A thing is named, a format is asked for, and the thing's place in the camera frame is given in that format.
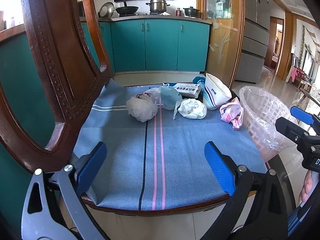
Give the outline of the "person's right hand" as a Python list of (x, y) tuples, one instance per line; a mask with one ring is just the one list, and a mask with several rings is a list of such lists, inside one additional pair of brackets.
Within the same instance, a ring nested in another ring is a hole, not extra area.
[(302, 190), (298, 198), (300, 203), (304, 203), (308, 200), (312, 186), (313, 186), (312, 171), (308, 170), (304, 179)]

